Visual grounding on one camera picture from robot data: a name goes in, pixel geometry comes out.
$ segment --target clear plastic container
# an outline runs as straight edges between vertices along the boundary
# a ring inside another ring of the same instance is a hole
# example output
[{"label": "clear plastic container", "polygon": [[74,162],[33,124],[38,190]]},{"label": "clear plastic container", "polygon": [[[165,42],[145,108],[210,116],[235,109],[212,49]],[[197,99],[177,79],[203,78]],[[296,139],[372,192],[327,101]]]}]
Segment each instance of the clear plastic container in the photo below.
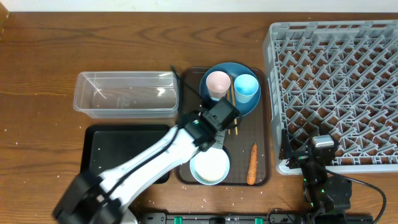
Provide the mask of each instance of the clear plastic container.
[{"label": "clear plastic container", "polygon": [[82,72],[73,107],[92,118],[173,118],[177,79],[172,72]]}]

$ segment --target black tray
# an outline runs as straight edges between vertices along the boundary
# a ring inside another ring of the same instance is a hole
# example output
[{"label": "black tray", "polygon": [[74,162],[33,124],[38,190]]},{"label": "black tray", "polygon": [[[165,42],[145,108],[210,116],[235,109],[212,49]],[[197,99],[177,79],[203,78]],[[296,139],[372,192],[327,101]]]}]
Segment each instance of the black tray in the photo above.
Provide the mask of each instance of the black tray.
[{"label": "black tray", "polygon": [[[200,80],[209,68],[193,67],[184,71],[185,81],[194,89],[199,91]],[[224,149],[228,152],[231,161],[229,173],[218,185],[249,186],[246,183],[248,174],[251,148],[254,142],[257,142],[257,177],[254,186],[262,186],[267,183],[271,177],[271,155],[269,142],[269,115],[267,106],[268,86],[266,85],[266,76],[256,68],[252,71],[259,79],[261,86],[261,98],[256,108],[242,120],[238,128],[238,135],[231,130],[231,134],[226,133],[224,140]],[[184,112],[198,110],[200,99],[187,88],[184,91],[185,101]],[[177,179],[184,184],[200,184],[192,176],[189,162],[176,168]]]},{"label": "black tray", "polygon": [[[167,125],[93,125],[87,128],[80,172],[95,175],[114,168],[151,147],[169,131]],[[155,184],[169,179],[169,172]]]}]

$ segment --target white plastic crate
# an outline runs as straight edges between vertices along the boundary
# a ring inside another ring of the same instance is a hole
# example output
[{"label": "white plastic crate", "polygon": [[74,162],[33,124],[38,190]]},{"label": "white plastic crate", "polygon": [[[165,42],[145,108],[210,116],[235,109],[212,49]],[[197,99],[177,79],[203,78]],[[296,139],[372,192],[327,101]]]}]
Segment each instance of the white plastic crate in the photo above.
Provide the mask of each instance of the white plastic crate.
[{"label": "white plastic crate", "polygon": [[340,142],[328,168],[339,173],[398,171],[398,21],[274,23],[263,43],[271,92],[272,140],[295,148],[320,124]]}]

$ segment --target blue plate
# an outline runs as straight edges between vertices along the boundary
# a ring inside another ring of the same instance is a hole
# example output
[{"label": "blue plate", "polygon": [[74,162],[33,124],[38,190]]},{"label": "blue plate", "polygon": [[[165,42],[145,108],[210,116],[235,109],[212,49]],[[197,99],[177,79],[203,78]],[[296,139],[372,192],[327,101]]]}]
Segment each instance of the blue plate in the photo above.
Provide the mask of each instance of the blue plate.
[{"label": "blue plate", "polygon": [[[233,81],[235,81],[235,78],[237,78],[238,76],[240,76],[242,74],[249,74],[249,75],[256,77],[254,72],[252,72],[252,70],[250,68],[247,68],[244,65],[241,65],[238,63],[233,63],[233,62],[226,62],[226,63],[218,64],[218,65],[212,67],[211,69],[209,69],[200,81],[199,93],[204,99],[211,100],[209,91],[207,90],[207,86],[206,86],[206,78],[211,72],[215,72],[215,71],[222,71],[222,72],[227,73],[228,75],[231,75]],[[261,96],[261,87],[259,86],[258,91],[256,92],[256,94],[254,94],[253,98],[251,98],[251,100],[249,102],[240,103],[238,101],[235,101],[235,103],[236,103],[235,107],[241,112],[242,116],[245,116],[245,115],[249,114],[257,106],[257,104],[260,101],[260,96]]]}]

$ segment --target orange carrot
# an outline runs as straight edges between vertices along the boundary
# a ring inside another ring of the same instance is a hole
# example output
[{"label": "orange carrot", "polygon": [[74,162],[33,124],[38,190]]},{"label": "orange carrot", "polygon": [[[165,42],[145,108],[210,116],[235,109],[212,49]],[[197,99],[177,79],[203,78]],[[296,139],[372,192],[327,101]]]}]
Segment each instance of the orange carrot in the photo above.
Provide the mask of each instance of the orange carrot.
[{"label": "orange carrot", "polygon": [[246,182],[249,185],[253,185],[256,181],[256,176],[257,176],[257,143],[255,142],[251,149],[248,177],[246,178]]}]

